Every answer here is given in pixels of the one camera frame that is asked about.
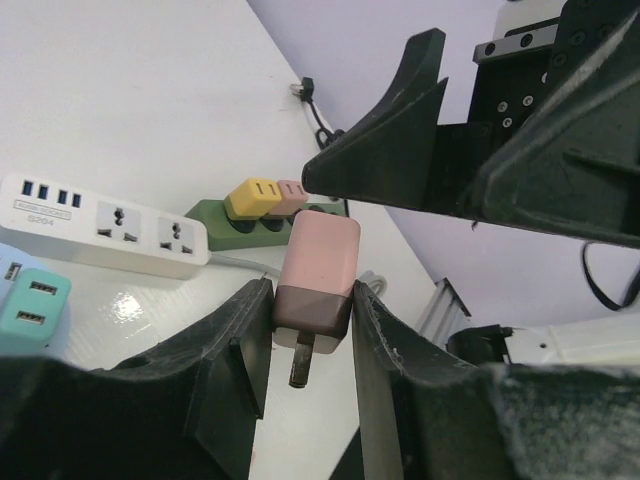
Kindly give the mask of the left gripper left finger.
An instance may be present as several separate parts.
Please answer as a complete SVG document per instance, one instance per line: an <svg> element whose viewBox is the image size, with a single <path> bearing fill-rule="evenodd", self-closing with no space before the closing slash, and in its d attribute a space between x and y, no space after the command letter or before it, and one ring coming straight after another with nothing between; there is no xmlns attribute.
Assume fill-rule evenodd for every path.
<svg viewBox="0 0 640 480"><path fill-rule="evenodd" d="M273 287L104 370L1 361L5 479L245 479L264 416Z"/></svg>

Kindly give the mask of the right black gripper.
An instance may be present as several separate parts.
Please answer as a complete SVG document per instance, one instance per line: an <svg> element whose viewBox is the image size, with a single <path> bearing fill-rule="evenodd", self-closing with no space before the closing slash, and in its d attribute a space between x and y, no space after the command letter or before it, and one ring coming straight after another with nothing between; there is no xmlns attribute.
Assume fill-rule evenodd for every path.
<svg viewBox="0 0 640 480"><path fill-rule="evenodd" d="M306 163L305 190L418 210L434 150L438 214L637 247L638 3L507 12L474 52L465 123L437 128L446 35L416 34L379 102Z"/></svg>

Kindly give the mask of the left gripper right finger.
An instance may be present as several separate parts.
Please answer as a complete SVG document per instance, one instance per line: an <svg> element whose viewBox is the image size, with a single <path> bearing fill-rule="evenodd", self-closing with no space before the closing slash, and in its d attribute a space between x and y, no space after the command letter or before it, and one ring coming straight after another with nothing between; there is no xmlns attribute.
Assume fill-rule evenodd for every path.
<svg viewBox="0 0 640 480"><path fill-rule="evenodd" d="M369 479L635 479L639 372L473 366L353 290L353 354Z"/></svg>

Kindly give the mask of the green power strip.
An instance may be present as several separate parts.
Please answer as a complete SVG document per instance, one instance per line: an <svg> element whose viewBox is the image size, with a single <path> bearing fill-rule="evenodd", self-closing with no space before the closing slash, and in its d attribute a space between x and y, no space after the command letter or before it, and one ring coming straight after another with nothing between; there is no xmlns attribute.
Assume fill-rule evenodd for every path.
<svg viewBox="0 0 640 480"><path fill-rule="evenodd" d="M287 217L233 221L228 218L222 200L204 199L192 207L186 217L205 226L209 250L218 252L287 245L295 216L302 210L347 216L344 202L311 202Z"/></svg>

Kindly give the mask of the teal plug adapter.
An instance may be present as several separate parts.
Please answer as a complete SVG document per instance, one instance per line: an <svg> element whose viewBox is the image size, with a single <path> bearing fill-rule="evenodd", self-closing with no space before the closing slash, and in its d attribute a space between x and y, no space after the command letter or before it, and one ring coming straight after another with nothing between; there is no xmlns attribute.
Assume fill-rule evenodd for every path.
<svg viewBox="0 0 640 480"><path fill-rule="evenodd" d="M21 270L1 302L1 355L49 353L67 314L71 281L47 270Z"/></svg>

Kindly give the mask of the brown pink plug adapter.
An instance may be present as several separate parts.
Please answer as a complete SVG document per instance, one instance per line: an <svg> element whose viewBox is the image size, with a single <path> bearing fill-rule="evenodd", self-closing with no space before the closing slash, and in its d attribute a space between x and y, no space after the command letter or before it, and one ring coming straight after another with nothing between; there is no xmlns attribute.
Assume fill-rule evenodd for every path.
<svg viewBox="0 0 640 480"><path fill-rule="evenodd" d="M276 185L280 191L281 200L268 212L270 216L290 216L308 201L308 195L299 181L278 180Z"/></svg>

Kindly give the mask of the yellow plug adapter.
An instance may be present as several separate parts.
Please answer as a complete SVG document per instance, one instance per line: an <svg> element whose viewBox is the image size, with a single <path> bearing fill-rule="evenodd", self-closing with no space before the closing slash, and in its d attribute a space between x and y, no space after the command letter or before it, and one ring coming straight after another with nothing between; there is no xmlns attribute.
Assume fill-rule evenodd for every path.
<svg viewBox="0 0 640 480"><path fill-rule="evenodd" d="M231 220L257 220L281 200L281 192L274 180L248 178L227 195L224 207Z"/></svg>

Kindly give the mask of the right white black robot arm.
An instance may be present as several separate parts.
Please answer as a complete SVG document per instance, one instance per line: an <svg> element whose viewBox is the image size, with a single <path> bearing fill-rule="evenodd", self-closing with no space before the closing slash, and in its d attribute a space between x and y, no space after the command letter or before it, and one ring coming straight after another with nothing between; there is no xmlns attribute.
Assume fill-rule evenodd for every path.
<svg viewBox="0 0 640 480"><path fill-rule="evenodd" d="M302 172L313 193L578 239L600 319L421 332L471 362L622 364L639 359L639 280L620 300L597 285L596 244L639 245L639 5L568 1L545 21L476 46L465 122L438 121L445 35L411 36L390 86Z"/></svg>

